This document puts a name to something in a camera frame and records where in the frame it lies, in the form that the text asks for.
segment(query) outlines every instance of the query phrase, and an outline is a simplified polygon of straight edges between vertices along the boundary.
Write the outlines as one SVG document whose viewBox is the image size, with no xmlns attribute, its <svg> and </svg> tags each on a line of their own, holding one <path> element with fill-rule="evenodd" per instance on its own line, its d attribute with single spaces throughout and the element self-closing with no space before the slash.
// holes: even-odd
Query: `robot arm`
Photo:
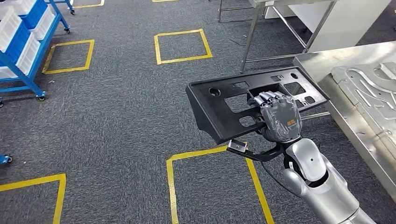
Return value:
<svg viewBox="0 0 396 224">
<path fill-rule="evenodd" d="M 375 224 L 359 207 L 347 182 L 323 156 L 315 143 L 301 138 L 302 122 L 294 99 L 280 92 L 261 92 L 254 98 L 267 126 L 260 132 L 276 147 L 260 154 L 231 140 L 228 151 L 255 161 L 284 155 L 283 176 L 291 190 L 304 200 L 324 224 Z"/>
</svg>

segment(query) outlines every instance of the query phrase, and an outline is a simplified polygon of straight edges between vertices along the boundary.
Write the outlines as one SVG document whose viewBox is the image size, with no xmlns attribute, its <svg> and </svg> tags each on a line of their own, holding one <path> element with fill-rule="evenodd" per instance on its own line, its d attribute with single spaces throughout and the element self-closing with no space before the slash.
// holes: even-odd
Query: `gray robotic glove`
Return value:
<svg viewBox="0 0 396 224">
<path fill-rule="evenodd" d="M 281 92 L 261 92 L 254 98 L 266 127 L 261 133 L 268 141 L 287 143 L 300 138 L 302 122 L 293 97 Z"/>
</svg>

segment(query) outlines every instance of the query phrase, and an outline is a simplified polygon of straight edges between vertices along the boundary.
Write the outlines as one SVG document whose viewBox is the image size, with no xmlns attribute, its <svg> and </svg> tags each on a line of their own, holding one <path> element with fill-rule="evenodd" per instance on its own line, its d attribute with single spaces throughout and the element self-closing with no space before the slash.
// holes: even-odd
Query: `yellow floor tape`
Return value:
<svg viewBox="0 0 396 224">
<path fill-rule="evenodd" d="M 48 67 L 50 66 L 52 56 L 54 55 L 55 48 L 59 46 L 67 46 L 67 45 L 73 45 L 73 44 L 83 44 L 83 43 L 88 43 L 89 44 L 89 49 L 87 53 L 87 58 L 85 61 L 85 65 L 83 67 L 77 67 L 77 68 L 68 68 L 68 69 L 57 69 L 57 70 L 48 70 Z M 68 71 L 81 71 L 81 70 L 87 70 L 89 69 L 89 66 L 91 64 L 91 59 L 92 59 L 92 53 L 93 53 L 93 46 L 95 44 L 95 40 L 84 40 L 84 41 L 73 41 L 73 42 L 66 42 L 66 43 L 57 43 L 51 46 L 51 49 L 49 50 L 47 60 L 45 61 L 44 67 L 42 69 L 42 73 L 46 75 L 50 74 L 56 74 L 56 73 L 61 73 L 61 72 L 68 72 Z"/>
<path fill-rule="evenodd" d="M 221 147 L 207 149 L 207 150 L 181 153 L 181 154 L 176 154 L 176 155 L 171 156 L 166 161 L 166 171 L 168 173 L 168 185 L 169 185 L 169 196 L 170 196 L 170 214 L 172 217 L 172 224 L 179 224 L 179 219 L 177 217 L 177 203 L 176 203 L 175 179 L 174 179 L 174 173 L 173 173 L 173 161 L 187 159 L 187 158 L 196 157 L 196 156 L 207 155 L 207 154 L 224 152 L 224 151 L 226 151 L 226 149 L 227 149 L 227 146 L 221 146 Z M 249 168 L 250 174 L 252 176 L 253 184 L 255 185 L 255 189 L 256 189 L 257 195 L 259 197 L 260 204 L 261 204 L 265 219 L 267 220 L 267 224 L 274 224 L 274 220 L 272 218 L 271 211 L 269 210 L 267 200 L 265 199 L 265 195 L 262 190 L 260 180 L 257 176 L 253 161 L 250 159 L 246 159 L 246 163 L 247 163 L 247 167 Z"/>
<path fill-rule="evenodd" d="M 73 8 L 88 8 L 88 7 L 96 7 L 96 6 L 103 6 L 105 4 L 105 0 L 101 0 L 99 4 L 96 5 L 86 5 L 86 6 L 73 6 Z"/>
<path fill-rule="evenodd" d="M 57 203 L 55 206 L 54 212 L 54 219 L 52 220 L 52 224 L 59 224 L 61 221 L 61 213 L 63 207 L 63 199 L 64 199 L 64 192 L 66 189 L 66 174 L 57 174 L 52 176 L 45 176 L 36 179 L 31 179 L 27 181 L 19 181 L 15 183 L 8 183 L 4 185 L 0 185 L 0 192 L 6 190 L 13 190 L 18 188 L 24 188 L 28 186 L 38 185 L 42 183 L 49 183 L 59 181 L 59 188 L 58 188 L 58 196 L 57 196 Z"/>
<path fill-rule="evenodd" d="M 159 36 L 181 35 L 181 34 L 192 34 L 192 33 L 199 33 L 201 35 L 202 41 L 204 42 L 206 55 L 194 56 L 194 57 L 185 57 L 185 58 L 177 58 L 177 59 L 171 59 L 171 60 L 161 60 L 160 45 L 159 45 L 159 41 L 158 41 L 158 37 Z M 212 57 L 212 52 L 210 51 L 209 44 L 208 44 L 208 41 L 207 41 L 207 39 L 205 37 L 205 33 L 204 33 L 203 29 L 195 29 L 195 30 L 187 30 L 187 31 L 180 31 L 180 32 L 171 32 L 171 33 L 157 34 L 157 35 L 154 36 L 154 46 L 155 46 L 155 49 L 156 49 L 157 64 L 173 63 L 173 62 L 184 62 L 184 61 L 190 61 L 190 60 L 197 60 L 197 59 L 203 59 L 203 58 Z"/>
</svg>

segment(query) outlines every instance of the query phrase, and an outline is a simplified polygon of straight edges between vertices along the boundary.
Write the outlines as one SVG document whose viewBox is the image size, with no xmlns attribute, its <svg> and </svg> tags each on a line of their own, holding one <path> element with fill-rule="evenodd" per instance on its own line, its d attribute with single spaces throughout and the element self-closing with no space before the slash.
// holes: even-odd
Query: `gray carpet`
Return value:
<svg viewBox="0 0 396 224">
<path fill-rule="evenodd" d="M 225 2 L 234 6 L 240 1 Z M 53 43 L 94 39 L 91 67 L 38 74 L 35 81 L 49 93 L 44 102 L 34 100 L 29 91 L 3 95 L 1 151 L 14 155 L 14 162 L 0 168 L 0 184 L 66 173 L 61 223 L 171 223 L 165 161 L 174 154 L 216 147 L 197 129 L 185 86 L 238 74 L 243 35 L 250 26 L 250 21 L 227 22 L 251 18 L 250 9 L 226 12 L 225 22 L 217 23 L 218 3 L 109 0 L 103 7 L 76 9 L 76 16 L 60 6 L 72 33 L 59 27 Z M 392 1 L 360 44 L 394 40 L 395 8 Z M 304 28 L 296 18 L 290 22 L 299 32 Z M 198 28 L 204 30 L 213 58 L 156 64 L 155 34 Z M 302 50 L 280 20 L 260 21 L 257 31 L 251 56 Z M 203 53 L 194 35 L 166 37 L 160 45 L 163 59 Z M 86 47 L 59 52 L 69 53 L 55 55 L 51 68 L 81 64 Z M 252 63 L 247 69 L 290 65 L 290 60 L 271 61 Z M 330 117 L 305 122 L 304 136 L 320 139 L 321 152 L 375 221 L 394 223 L 396 205 Z M 239 139 L 255 151 L 270 147 L 256 134 Z M 281 158 L 265 165 L 283 181 Z M 279 187 L 260 164 L 255 168 L 276 224 L 318 223 L 309 208 Z M 181 224 L 265 223 L 243 158 L 223 152 L 179 160 L 174 174 Z M 0 222 L 52 223 L 57 186 L 0 192 Z"/>
</svg>

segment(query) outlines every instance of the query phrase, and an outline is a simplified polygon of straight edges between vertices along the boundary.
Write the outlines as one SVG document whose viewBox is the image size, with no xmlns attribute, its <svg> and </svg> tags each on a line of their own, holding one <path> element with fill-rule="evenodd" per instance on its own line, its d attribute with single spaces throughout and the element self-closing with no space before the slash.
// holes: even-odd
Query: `metal cart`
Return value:
<svg viewBox="0 0 396 224">
<path fill-rule="evenodd" d="M 62 1 L 54 1 L 55 4 L 58 3 L 66 3 L 67 6 L 69 7 L 70 14 L 74 15 L 74 9 L 73 9 L 73 0 L 71 0 L 71 3 L 69 0 L 62 0 Z"/>
<path fill-rule="evenodd" d="M 60 13 L 59 9 L 57 8 L 54 0 L 49 0 L 49 3 L 52 5 L 52 7 L 55 10 L 55 19 L 53 20 L 45 38 L 40 41 L 40 47 L 37 52 L 37 55 L 35 57 L 35 60 L 33 62 L 32 68 L 29 71 L 28 75 L 25 75 L 9 58 L 8 56 L 0 51 L 0 61 L 3 62 L 17 77 L 14 78 L 3 78 L 0 79 L 0 83 L 5 83 L 5 82 L 16 82 L 16 81 L 22 81 L 25 85 L 23 86 L 17 86 L 17 87 L 8 87 L 8 88 L 0 88 L 0 93 L 3 92 L 13 92 L 13 91 L 23 91 L 23 90 L 31 90 L 35 93 L 36 98 L 40 101 L 45 100 L 45 96 L 47 93 L 45 91 L 42 91 L 35 83 L 34 83 L 34 78 L 35 75 L 40 67 L 41 61 L 44 57 L 44 54 L 51 42 L 52 36 L 54 35 L 54 32 L 58 26 L 59 22 L 62 22 L 64 26 L 64 30 L 66 33 L 70 33 L 70 27 L 67 24 L 66 20 Z M 0 98 L 0 107 L 3 106 L 2 99 Z"/>
</svg>

